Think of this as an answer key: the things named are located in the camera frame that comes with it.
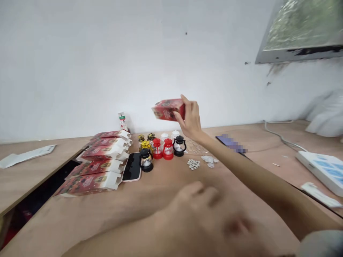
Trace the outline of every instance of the hand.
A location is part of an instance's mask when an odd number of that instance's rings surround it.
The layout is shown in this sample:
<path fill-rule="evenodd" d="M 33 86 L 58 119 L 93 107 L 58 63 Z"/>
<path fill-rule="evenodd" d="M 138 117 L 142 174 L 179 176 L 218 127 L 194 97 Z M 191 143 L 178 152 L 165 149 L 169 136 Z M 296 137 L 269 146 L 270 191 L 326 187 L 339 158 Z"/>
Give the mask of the hand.
<path fill-rule="evenodd" d="M 199 105 L 196 101 L 189 101 L 184 95 L 181 95 L 181 98 L 185 103 L 185 120 L 182 119 L 181 114 L 178 112 L 174 112 L 174 115 L 183 134 L 194 141 L 198 141 L 204 135 L 201 130 Z"/>
<path fill-rule="evenodd" d="M 201 182 L 185 186 L 155 216 L 165 256 L 271 256 L 241 206 Z"/>

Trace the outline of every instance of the white cable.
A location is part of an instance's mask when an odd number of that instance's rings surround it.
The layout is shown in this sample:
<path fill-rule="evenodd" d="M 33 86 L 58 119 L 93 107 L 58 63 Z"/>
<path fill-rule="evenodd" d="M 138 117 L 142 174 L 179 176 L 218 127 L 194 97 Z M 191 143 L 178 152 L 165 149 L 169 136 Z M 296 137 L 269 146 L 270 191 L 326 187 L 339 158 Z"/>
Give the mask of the white cable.
<path fill-rule="evenodd" d="M 290 122 L 267 122 L 267 121 L 264 121 L 264 128 L 265 128 L 265 130 L 267 130 L 268 132 L 270 132 L 270 133 L 272 133 L 272 134 L 274 134 L 274 135 L 277 135 L 285 145 L 287 145 L 287 146 L 289 146 L 289 145 L 295 146 L 295 147 L 298 147 L 298 148 L 304 150 L 305 152 L 308 152 L 305 148 L 301 147 L 300 145 L 297 145 L 297 144 L 294 144 L 294 143 L 292 143 L 292 142 L 287 141 L 287 140 L 284 139 L 283 136 L 281 136 L 280 134 L 278 134 L 278 133 L 276 133 L 276 132 L 273 132 L 273 131 L 271 131 L 271 130 L 269 130 L 269 129 L 267 128 L 267 123 L 274 123 L 274 124 L 289 124 L 289 123 L 292 123 L 293 121 L 294 121 L 294 120 L 291 120 Z"/>
<path fill-rule="evenodd" d="M 290 123 L 293 123 L 294 120 L 290 120 L 290 121 L 287 121 L 287 122 L 267 122 L 267 123 L 271 123 L 271 124 L 290 124 Z"/>

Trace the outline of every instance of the black lantern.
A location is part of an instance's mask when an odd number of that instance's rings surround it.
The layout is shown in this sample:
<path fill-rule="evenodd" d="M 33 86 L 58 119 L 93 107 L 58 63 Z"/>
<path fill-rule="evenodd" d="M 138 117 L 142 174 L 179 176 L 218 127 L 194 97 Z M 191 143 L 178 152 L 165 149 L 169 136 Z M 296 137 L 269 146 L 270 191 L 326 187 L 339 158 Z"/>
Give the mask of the black lantern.
<path fill-rule="evenodd" d="M 174 139 L 173 143 L 174 147 L 174 155 L 177 157 L 181 157 L 184 154 L 184 151 L 186 150 L 186 140 L 183 139 L 183 136 L 177 136 Z"/>
<path fill-rule="evenodd" d="M 142 171 L 144 172 L 150 172 L 153 170 L 153 155 L 150 152 L 150 149 L 143 148 L 140 151 L 140 167 L 142 168 Z"/>

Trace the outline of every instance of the white wall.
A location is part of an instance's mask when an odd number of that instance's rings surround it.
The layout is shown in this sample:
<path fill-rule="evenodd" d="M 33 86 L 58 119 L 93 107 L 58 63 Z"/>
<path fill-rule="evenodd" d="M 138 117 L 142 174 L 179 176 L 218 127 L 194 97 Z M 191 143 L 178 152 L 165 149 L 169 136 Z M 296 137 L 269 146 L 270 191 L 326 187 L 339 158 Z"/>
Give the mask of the white wall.
<path fill-rule="evenodd" d="M 204 127 L 299 117 L 342 87 L 343 64 L 269 76 L 254 65 L 273 2 L 1 0 L 0 142 L 117 130 L 119 111 L 135 132 L 177 129 L 150 107 L 180 93 L 199 102 Z"/>

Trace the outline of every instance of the wooden table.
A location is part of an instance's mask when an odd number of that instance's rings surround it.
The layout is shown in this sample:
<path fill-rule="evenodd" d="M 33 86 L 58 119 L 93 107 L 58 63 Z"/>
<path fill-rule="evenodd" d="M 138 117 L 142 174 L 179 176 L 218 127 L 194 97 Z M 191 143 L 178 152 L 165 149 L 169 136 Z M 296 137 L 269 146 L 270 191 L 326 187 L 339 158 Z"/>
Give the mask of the wooden table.
<path fill-rule="evenodd" d="M 52 153 L 0 168 L 0 217 L 15 207 L 68 161 L 75 157 L 91 137 L 42 140 L 0 145 L 0 160 L 15 153 L 21 154 L 48 145 L 57 145 Z"/>
<path fill-rule="evenodd" d="M 304 131 L 306 125 L 307 122 L 296 121 L 293 124 L 272 124 L 269 127 L 308 151 L 335 155 L 343 159 L 343 145 L 338 139 L 307 133 Z M 248 157 L 256 163 L 296 186 L 308 181 L 314 182 L 324 193 L 337 199 L 298 163 L 294 158 L 296 151 L 283 145 L 277 136 L 265 132 L 263 124 L 210 128 L 206 129 L 206 132 L 211 136 L 229 133 L 231 137 L 247 146 Z M 132 148 L 135 149 L 137 135 L 133 135 L 132 139 Z M 270 230 L 278 245 L 275 254 L 293 253 L 299 242 L 283 220 L 222 163 L 217 163 L 213 169 L 208 168 L 203 162 L 195 171 L 188 168 L 189 158 L 201 160 L 200 157 L 201 155 L 188 153 L 183 157 L 175 157 L 172 161 L 155 160 L 153 171 L 143 173 L 138 182 L 121 184 L 116 191 L 75 198 L 53 197 L 4 248 L 0 256 L 59 257 L 80 240 L 146 217 L 163 208 L 182 186 L 196 180 L 214 185 L 219 190 L 230 188 L 251 216 Z"/>

